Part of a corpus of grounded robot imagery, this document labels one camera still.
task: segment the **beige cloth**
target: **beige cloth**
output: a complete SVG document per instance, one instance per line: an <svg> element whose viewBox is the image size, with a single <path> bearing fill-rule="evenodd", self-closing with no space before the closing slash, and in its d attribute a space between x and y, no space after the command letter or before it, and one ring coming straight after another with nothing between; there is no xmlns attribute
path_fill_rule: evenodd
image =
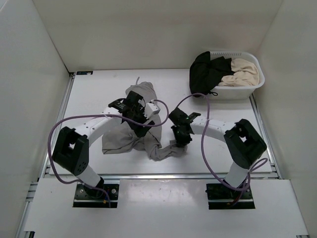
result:
<svg viewBox="0 0 317 238"><path fill-rule="evenodd" d="M224 76L218 86L255 86L259 84L259 72L254 63L245 59L231 61L233 75Z"/></svg>

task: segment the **white table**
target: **white table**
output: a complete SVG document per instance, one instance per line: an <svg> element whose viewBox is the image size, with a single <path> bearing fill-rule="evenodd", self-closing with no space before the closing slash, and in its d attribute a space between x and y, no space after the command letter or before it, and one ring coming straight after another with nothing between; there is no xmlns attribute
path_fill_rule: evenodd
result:
<svg viewBox="0 0 317 238"><path fill-rule="evenodd" d="M125 90L139 82L148 81L154 85L158 99L168 104L171 110L187 95L189 90L188 69L155 69L155 70L102 70L92 75L77 75L71 89L64 117L75 115L99 114L115 99L125 97ZM206 115L206 103L202 98L190 98L181 105L181 110L190 114L198 112ZM166 117L164 106L161 106L161 120ZM249 120L259 132L259 127L250 100L244 101L211 101L211 118L223 121L238 122ZM86 122L77 119L63 123L70 128ZM167 146L174 139L170 120L162 127L162 146ZM129 153L104 155L102 140L99 138L90 148L90 166L98 174L142 175L142 174L201 174L209 173L201 156L199 135L192 135L193 141L188 145L187 154L181 158L167 158L160 162L152 161L146 152L132 150ZM206 137L205 153L211 167L216 173L227 173L232 158L226 144ZM56 165L59 174L68 171ZM269 163L257 172L271 172Z"/></svg>

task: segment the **white plastic basket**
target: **white plastic basket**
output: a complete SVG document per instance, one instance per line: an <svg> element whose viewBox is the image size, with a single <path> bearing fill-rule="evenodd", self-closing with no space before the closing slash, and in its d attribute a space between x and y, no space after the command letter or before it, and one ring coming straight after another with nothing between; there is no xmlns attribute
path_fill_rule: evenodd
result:
<svg viewBox="0 0 317 238"><path fill-rule="evenodd" d="M249 62L252 62L258 68L259 77L260 77L260 82L256 86L241 86L241 87L216 86L211 91L216 92L218 96L209 94L210 99L212 100L246 99L254 92L254 90L256 90L257 88L260 88L264 84L265 78L264 78L263 72L261 70L259 61L254 55L248 52L235 52L235 51L210 51L210 53L211 53L211 60L224 56L226 59L227 58L232 58L233 60L244 59Z"/></svg>

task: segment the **white panel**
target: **white panel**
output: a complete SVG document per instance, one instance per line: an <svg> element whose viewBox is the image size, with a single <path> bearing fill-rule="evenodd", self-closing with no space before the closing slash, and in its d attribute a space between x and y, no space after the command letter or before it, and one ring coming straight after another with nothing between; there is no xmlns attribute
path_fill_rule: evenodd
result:
<svg viewBox="0 0 317 238"><path fill-rule="evenodd" d="M156 69L156 70L113 70L94 71L93 75L77 75L70 93L65 117L75 115L98 114L111 102L125 97L125 90L135 84L137 77L139 82L149 81L153 83L157 97L167 103L170 111L187 95L188 69ZM160 117L163 120L166 112L163 105ZM180 107L190 114L198 112L206 116L207 106L203 99L191 98ZM211 118L238 122L240 119L248 119L259 131L250 101L211 101ZM85 123L89 119L77 119L64 123L70 128ZM167 121L162 126L162 146L169 145L174 139L171 130L172 122ZM160 162L150 160L145 152L132 150L124 154L104 155L102 153L102 140L96 140L90 147L90 166L98 174L183 174L183 173L209 173L202 159L200 135L192 135L193 141L189 144L187 154L181 158L167 158ZM217 173L229 172L232 158L224 142L206 137L205 153L211 167ZM69 172L57 166L61 174ZM271 172L267 163L257 171Z"/></svg>
<svg viewBox="0 0 317 238"><path fill-rule="evenodd" d="M70 71L189 68L206 50L253 53L282 0L34 0Z"/></svg>
<svg viewBox="0 0 317 238"><path fill-rule="evenodd" d="M277 162L291 179L310 235L317 237L317 1L285 0L258 58L257 102Z"/></svg>
<svg viewBox="0 0 317 238"><path fill-rule="evenodd" d="M253 180L255 209L208 210L206 180L121 180L118 208L73 208L75 185L40 180L25 230L35 238L295 238L306 235L288 180Z"/></svg>
<svg viewBox="0 0 317 238"><path fill-rule="evenodd" d="M0 10L0 237L13 237L68 73L31 0Z"/></svg>

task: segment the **white wall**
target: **white wall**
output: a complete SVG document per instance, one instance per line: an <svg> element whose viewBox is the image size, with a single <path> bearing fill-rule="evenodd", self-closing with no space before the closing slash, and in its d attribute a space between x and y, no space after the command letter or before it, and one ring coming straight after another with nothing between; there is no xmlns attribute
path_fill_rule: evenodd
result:
<svg viewBox="0 0 317 238"><path fill-rule="evenodd" d="M282 174L317 237L317 1L285 0L258 52L256 93Z"/></svg>
<svg viewBox="0 0 317 238"><path fill-rule="evenodd" d="M189 68L210 49L254 52L282 0L34 0L69 71Z"/></svg>
<svg viewBox="0 0 317 238"><path fill-rule="evenodd" d="M0 237L14 237L68 73L31 0L0 10Z"/></svg>

